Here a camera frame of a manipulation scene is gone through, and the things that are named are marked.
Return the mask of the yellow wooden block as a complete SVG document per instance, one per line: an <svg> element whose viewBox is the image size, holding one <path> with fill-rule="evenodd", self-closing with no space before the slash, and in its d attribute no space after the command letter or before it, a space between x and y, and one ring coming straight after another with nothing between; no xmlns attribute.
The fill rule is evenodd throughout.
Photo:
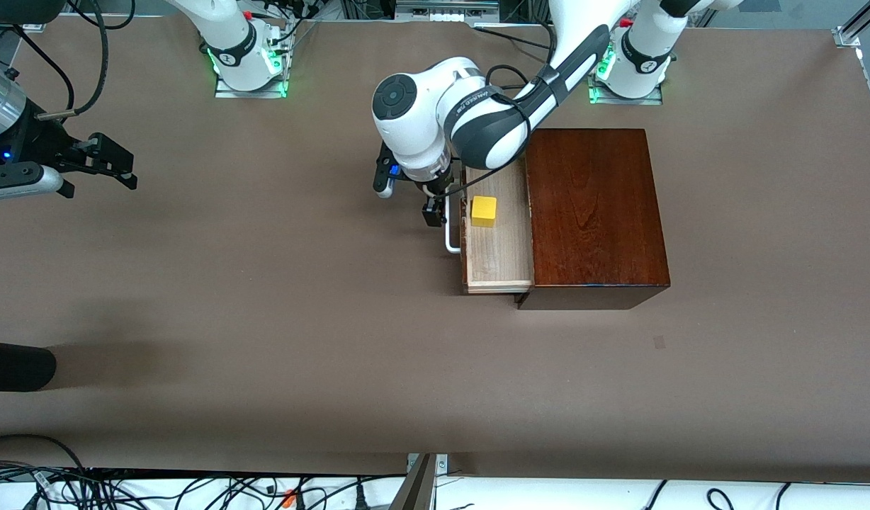
<svg viewBox="0 0 870 510"><path fill-rule="evenodd" d="M496 197L474 195L470 202L470 223L474 228L493 228L497 221Z"/></svg>

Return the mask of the wooden drawer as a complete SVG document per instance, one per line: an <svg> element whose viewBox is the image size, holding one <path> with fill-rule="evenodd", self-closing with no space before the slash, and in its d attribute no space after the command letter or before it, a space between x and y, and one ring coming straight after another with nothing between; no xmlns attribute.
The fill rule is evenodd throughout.
<svg viewBox="0 0 870 510"><path fill-rule="evenodd" d="M472 224L472 199L497 199L495 225ZM468 294L520 294L534 285L526 165L523 157L467 188L461 201L463 283Z"/></svg>

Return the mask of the dark brown wooden cabinet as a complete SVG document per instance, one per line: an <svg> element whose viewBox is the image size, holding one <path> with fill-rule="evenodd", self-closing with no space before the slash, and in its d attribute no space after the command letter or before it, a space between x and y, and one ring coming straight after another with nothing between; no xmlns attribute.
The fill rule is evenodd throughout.
<svg viewBox="0 0 870 510"><path fill-rule="evenodd" d="M534 280L520 310L630 310L671 287L645 130L538 129L525 165Z"/></svg>

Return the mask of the white power strip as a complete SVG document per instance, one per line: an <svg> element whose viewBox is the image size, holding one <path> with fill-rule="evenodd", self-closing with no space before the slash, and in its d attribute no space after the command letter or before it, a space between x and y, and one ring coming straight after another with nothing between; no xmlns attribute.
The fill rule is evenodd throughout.
<svg viewBox="0 0 870 510"><path fill-rule="evenodd" d="M499 23L499 0L394 0L396 21Z"/></svg>

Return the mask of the black padded object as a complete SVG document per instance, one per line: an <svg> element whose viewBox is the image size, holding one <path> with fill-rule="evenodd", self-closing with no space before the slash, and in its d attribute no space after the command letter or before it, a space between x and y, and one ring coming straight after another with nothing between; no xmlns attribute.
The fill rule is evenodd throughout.
<svg viewBox="0 0 870 510"><path fill-rule="evenodd" d="M42 390L56 369L56 356L49 349L0 343L0 392Z"/></svg>

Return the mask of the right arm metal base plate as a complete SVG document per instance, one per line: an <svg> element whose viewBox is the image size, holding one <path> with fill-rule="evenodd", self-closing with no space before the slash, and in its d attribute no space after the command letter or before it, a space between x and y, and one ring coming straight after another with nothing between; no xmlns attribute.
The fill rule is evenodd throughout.
<svg viewBox="0 0 870 510"><path fill-rule="evenodd" d="M253 45L243 55L208 49L217 75L215 97L285 98L295 36L289 35L285 27L262 19L251 19L249 23L254 29Z"/></svg>

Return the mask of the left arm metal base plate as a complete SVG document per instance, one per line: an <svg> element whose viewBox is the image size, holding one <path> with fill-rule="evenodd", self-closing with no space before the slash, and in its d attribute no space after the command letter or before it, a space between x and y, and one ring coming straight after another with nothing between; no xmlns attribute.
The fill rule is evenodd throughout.
<svg viewBox="0 0 870 510"><path fill-rule="evenodd" d="M613 72L614 65L619 61L614 51L614 43L607 45L606 52L599 64L585 77L589 90L589 101L593 104L605 103L617 106L661 106L662 105L662 82L665 75L662 74L655 88L645 96L630 98L620 96L607 84L606 79Z"/></svg>

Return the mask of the grey metal bracket post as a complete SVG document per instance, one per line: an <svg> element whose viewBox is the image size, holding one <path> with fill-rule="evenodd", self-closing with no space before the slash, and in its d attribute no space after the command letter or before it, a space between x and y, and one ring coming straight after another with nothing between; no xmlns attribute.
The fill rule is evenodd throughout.
<svg viewBox="0 0 870 510"><path fill-rule="evenodd" d="M409 454L407 475L388 510L432 510L437 478L448 468L447 454Z"/></svg>

